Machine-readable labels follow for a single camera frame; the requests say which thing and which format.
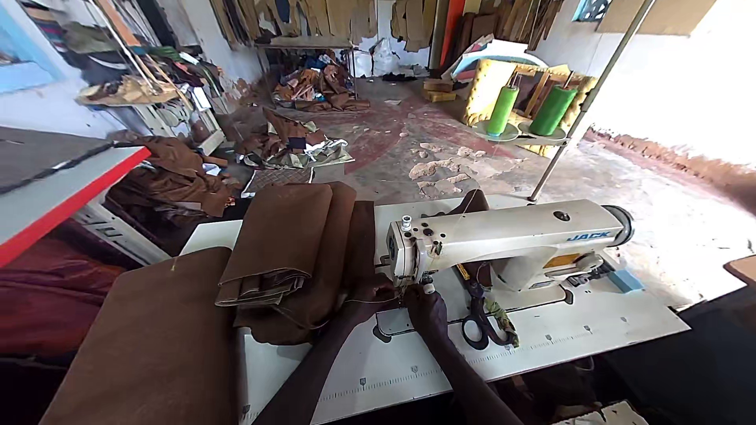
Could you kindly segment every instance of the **green thread spool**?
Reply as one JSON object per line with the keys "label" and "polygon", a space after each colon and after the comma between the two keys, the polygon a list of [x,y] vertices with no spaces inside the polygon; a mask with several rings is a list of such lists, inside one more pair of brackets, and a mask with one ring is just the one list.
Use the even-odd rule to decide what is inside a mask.
{"label": "green thread spool", "polygon": [[494,105],[494,112],[491,113],[491,118],[488,121],[488,127],[485,132],[490,136],[500,135],[507,127],[507,121],[510,118],[512,108],[515,106],[515,100],[519,93],[519,87],[511,87],[505,85],[499,92],[499,97],[496,98],[496,104]]}
{"label": "green thread spool", "polygon": [[555,85],[551,92],[546,96],[544,104],[538,111],[533,122],[530,124],[530,131],[539,136],[551,136],[554,130],[565,116],[567,108],[572,103],[572,99],[578,93],[576,88],[566,89]]}

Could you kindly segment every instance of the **cracked floor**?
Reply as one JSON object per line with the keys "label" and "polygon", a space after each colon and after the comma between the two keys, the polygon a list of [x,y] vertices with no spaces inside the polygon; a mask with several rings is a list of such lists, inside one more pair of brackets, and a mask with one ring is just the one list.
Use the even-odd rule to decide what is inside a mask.
{"label": "cracked floor", "polygon": [[[331,138],[349,143],[356,159],[316,169],[315,182],[340,180],[376,204],[529,192],[549,160],[519,147],[494,145],[455,117],[462,101],[430,104],[421,82],[358,82],[371,101],[359,113],[277,112],[314,120]],[[386,100],[400,100],[398,105]],[[540,202],[589,199],[619,205],[636,220],[636,234],[620,247],[628,268],[662,301],[684,308],[729,293],[743,283],[724,271],[754,253],[756,218],[714,189],[675,170],[643,167],[580,141],[571,146],[544,187]]]}

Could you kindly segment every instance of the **jack logo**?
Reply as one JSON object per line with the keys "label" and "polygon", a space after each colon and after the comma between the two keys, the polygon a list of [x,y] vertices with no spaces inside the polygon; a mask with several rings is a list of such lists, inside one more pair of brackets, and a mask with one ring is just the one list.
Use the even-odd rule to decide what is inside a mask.
{"label": "jack logo", "polygon": [[571,242],[573,240],[580,240],[580,239],[594,239],[596,237],[607,237],[609,236],[610,233],[611,231],[602,231],[600,233],[583,233],[583,234],[578,234],[573,237],[570,237],[567,241]]}

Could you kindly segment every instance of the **industrial sewing machine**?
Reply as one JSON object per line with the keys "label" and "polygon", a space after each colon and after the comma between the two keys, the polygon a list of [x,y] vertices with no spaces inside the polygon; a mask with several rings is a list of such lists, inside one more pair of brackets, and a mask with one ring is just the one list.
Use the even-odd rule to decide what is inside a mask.
{"label": "industrial sewing machine", "polygon": [[[469,314],[460,279],[450,270],[460,263],[485,262],[486,288],[506,311],[569,301],[565,281],[578,286],[623,267],[605,252],[633,236],[630,213],[589,200],[544,203],[421,219],[402,217],[386,236],[390,278],[395,286],[422,284],[447,302],[449,323]],[[377,316],[386,336],[411,330],[406,311]]]}

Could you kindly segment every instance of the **white table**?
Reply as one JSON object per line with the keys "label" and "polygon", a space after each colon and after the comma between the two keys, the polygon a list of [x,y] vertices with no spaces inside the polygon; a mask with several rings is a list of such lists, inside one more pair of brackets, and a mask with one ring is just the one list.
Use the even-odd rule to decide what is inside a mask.
{"label": "white table", "polygon": [[[492,209],[523,206],[525,195],[489,195]],[[376,264],[387,253],[389,223],[408,214],[414,219],[449,211],[460,199],[375,207]],[[182,254],[208,247],[233,248],[241,220],[197,226]],[[574,302],[534,307],[510,313],[520,347],[490,344],[483,351],[468,346],[461,324],[449,326],[449,337],[473,369],[486,380],[533,371],[565,361],[671,335],[689,327],[651,293],[621,293],[609,279],[591,281],[572,290]],[[383,343],[372,333],[375,317],[356,327],[336,357],[312,423],[421,399],[451,390],[449,382],[417,333]],[[243,382],[240,423],[252,423],[296,368],[310,346],[257,343],[248,329],[240,330]]]}

